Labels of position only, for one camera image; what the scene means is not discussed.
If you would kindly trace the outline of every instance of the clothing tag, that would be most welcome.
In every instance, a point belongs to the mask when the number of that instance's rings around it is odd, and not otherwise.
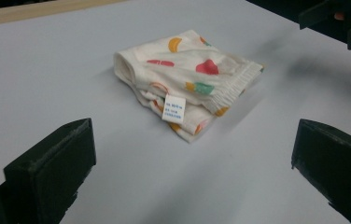
[[[173,123],[182,123],[184,121],[185,103],[186,100],[184,98],[167,94],[161,119]]]

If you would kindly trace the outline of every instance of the folded cloth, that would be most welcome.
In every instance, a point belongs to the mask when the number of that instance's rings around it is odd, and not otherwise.
[[[192,30],[114,55],[116,76],[141,105],[161,116],[167,94],[186,99],[183,122],[170,127],[188,142],[224,115],[262,69],[219,51]]]

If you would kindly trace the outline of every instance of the black object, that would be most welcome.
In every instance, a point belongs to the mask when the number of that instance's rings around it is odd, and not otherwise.
[[[5,167],[0,224],[60,223],[95,164],[91,119],[57,129]]]
[[[53,0],[34,0],[34,1],[29,1],[29,0],[0,0],[0,7],[14,7],[14,6],[19,6],[19,5],[40,3],[40,2],[48,2],[48,1],[53,1]]]
[[[294,167],[351,222],[351,135],[301,119],[292,153]]]
[[[351,49],[351,0],[247,0],[300,24],[347,44]],[[335,20],[343,12],[344,21]]]

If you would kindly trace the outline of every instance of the cloth garment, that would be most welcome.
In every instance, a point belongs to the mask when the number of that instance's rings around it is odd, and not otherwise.
[[[192,30],[114,55],[116,76],[160,117],[166,94],[186,99],[184,121],[169,124],[188,142],[223,116],[262,69],[219,51]]]

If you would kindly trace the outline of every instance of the white table surface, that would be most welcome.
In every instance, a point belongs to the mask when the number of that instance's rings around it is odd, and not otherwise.
[[[193,29],[266,70],[196,142],[113,72],[113,54]],[[351,134],[351,51],[243,0],[138,0],[0,24],[2,169],[63,124],[92,118],[97,165],[62,223],[348,221],[298,170],[299,119]]]

